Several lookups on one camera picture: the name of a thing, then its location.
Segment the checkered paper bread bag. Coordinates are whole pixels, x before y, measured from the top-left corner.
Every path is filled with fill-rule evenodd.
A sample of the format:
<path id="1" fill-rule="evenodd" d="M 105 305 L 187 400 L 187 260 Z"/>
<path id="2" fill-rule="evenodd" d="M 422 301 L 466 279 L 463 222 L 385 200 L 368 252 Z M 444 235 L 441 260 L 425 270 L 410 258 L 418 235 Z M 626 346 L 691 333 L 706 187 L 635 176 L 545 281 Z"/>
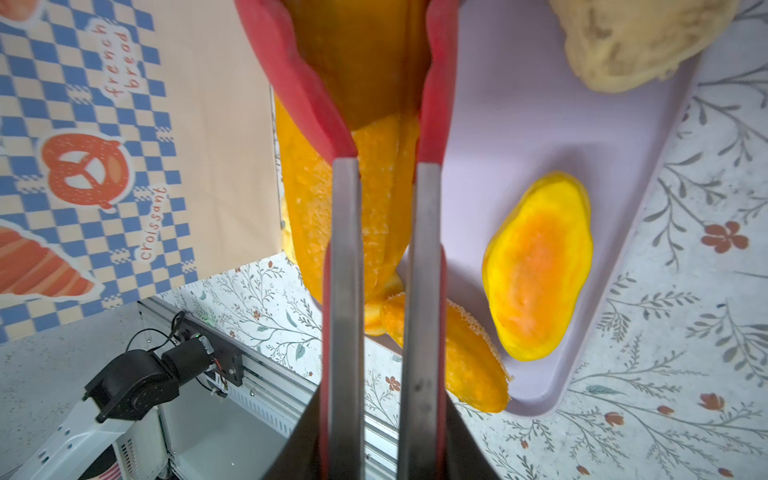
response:
<path id="1" fill-rule="evenodd" d="M 231 1 L 1 5 L 1 339 L 280 248 L 271 91 Z"/>

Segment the long brown fake loaf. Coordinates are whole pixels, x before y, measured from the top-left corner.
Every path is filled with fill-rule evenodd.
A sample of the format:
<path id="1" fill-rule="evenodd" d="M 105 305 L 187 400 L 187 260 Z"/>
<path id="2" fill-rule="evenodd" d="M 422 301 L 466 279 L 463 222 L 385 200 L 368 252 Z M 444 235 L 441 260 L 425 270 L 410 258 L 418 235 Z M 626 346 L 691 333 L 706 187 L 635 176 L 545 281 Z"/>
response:
<path id="1" fill-rule="evenodd" d="M 424 1 L 287 1 L 301 57 L 322 79 L 358 149 L 364 295 L 395 273 L 411 238 L 419 108 L 431 63 Z M 284 196 L 296 263 L 323 298 L 332 170 L 276 105 Z"/>

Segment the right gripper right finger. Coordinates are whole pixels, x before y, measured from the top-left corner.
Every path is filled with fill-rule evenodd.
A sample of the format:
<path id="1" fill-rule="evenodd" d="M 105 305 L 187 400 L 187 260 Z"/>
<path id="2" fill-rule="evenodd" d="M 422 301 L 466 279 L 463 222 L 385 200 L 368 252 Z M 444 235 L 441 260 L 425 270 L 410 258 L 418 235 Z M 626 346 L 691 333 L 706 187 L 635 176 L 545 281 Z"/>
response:
<path id="1" fill-rule="evenodd" d="M 445 435 L 447 479 L 499 479 L 449 396 L 445 401 Z"/>

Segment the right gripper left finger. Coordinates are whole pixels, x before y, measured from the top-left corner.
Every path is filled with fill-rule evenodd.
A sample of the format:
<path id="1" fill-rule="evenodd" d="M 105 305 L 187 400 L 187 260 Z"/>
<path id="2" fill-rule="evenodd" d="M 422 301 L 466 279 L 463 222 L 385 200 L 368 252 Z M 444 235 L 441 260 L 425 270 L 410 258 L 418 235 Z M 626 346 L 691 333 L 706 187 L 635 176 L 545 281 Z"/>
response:
<path id="1" fill-rule="evenodd" d="M 322 462 L 321 388 L 313 394 L 286 444 L 266 471 L 263 480 L 320 480 Z"/>

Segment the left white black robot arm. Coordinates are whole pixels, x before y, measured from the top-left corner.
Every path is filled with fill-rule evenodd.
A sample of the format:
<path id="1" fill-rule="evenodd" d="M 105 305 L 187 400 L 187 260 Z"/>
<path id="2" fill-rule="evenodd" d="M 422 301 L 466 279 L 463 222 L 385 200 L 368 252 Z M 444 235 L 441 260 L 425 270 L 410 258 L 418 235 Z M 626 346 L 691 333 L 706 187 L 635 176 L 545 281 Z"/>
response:
<path id="1" fill-rule="evenodd" d="M 214 364 L 214 347 L 192 337 L 162 355 L 130 350 L 110 361 L 15 479 L 77 479 L 134 423 L 179 396 L 183 385 Z"/>

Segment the red silicone steel tongs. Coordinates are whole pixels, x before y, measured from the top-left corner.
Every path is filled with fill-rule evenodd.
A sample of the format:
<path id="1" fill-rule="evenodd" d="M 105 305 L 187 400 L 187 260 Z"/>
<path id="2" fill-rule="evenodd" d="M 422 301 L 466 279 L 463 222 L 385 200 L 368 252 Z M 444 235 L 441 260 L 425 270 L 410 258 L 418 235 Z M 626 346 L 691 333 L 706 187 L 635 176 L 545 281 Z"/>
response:
<path id="1" fill-rule="evenodd" d="M 332 170 L 331 235 L 323 265 L 320 454 L 323 479 L 360 478 L 364 459 L 364 248 L 358 149 L 322 79 L 301 57 L 287 1 L 236 5 L 250 45 L 311 147 Z M 442 165 L 458 48 L 455 1 L 424 1 L 431 63 L 419 108 L 412 180 L 397 474 L 446 478 L 445 274 Z"/>

